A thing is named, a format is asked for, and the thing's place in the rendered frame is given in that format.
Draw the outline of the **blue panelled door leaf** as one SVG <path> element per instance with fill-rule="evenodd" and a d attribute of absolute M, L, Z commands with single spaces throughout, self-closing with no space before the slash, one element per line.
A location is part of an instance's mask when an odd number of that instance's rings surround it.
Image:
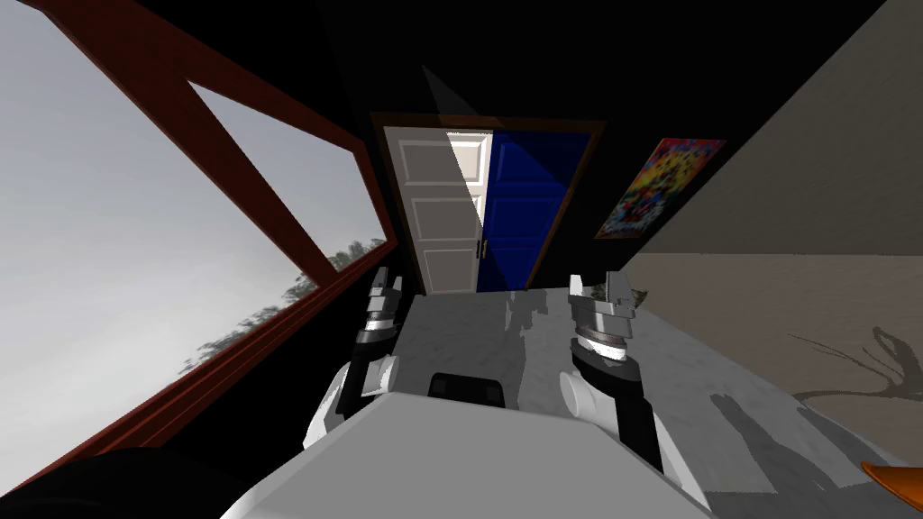
<path fill-rule="evenodd" d="M 590 137 L 493 134 L 478 292 L 525 289 Z"/>

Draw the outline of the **colourful wall poster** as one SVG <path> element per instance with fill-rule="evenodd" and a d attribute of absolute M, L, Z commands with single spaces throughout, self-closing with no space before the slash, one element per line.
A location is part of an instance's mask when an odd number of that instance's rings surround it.
<path fill-rule="evenodd" d="M 725 143 L 713 139 L 662 139 L 595 238 L 641 237 Z"/>

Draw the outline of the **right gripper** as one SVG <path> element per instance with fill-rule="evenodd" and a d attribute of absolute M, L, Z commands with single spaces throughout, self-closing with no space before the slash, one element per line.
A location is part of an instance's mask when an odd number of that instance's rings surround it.
<path fill-rule="evenodd" d="M 607 302 L 584 296 L 581 276 L 570 275 L 568 302 L 573 321 L 578 327 L 586 327 L 593 332 L 632 336 L 631 320 L 635 318 L 635 307 L 626 304 L 626 274 L 608 271 L 605 292 Z"/>

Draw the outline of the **orange curved object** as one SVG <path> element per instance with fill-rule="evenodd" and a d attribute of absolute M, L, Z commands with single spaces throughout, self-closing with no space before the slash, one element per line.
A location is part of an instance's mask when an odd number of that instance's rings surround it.
<path fill-rule="evenodd" d="M 903 503 L 923 513 L 923 467 L 897 467 L 861 462 L 861 469 Z"/>

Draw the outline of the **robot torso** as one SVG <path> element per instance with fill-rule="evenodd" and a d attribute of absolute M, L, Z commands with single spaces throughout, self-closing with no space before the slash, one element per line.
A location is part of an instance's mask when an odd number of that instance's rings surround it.
<path fill-rule="evenodd" d="M 221 519 L 717 519 L 662 423 L 663 468 L 615 402 L 562 373 L 570 418 L 388 393 L 334 424 Z"/>

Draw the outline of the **white panelled door leaf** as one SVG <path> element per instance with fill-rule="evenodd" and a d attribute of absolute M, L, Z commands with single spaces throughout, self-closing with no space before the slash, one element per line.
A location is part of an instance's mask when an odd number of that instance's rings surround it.
<path fill-rule="evenodd" d="M 476 292 L 492 131 L 387 126 L 384 134 L 425 292 Z"/>

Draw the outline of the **red-brown framed window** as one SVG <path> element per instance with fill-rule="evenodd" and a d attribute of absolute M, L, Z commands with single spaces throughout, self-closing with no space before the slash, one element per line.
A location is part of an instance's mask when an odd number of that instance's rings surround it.
<path fill-rule="evenodd" d="M 390 250 L 368 153 L 135 0 L 0 0 L 0 491 L 130 448 L 302 448 Z"/>

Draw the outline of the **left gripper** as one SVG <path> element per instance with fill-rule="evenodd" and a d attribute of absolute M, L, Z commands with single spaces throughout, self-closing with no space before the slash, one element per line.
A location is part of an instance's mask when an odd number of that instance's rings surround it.
<path fill-rule="evenodd" d="M 403 288 L 403 277 L 396 276 L 389 287 L 389 268 L 379 267 L 370 290 L 367 307 L 368 321 L 393 320 L 398 309 Z"/>

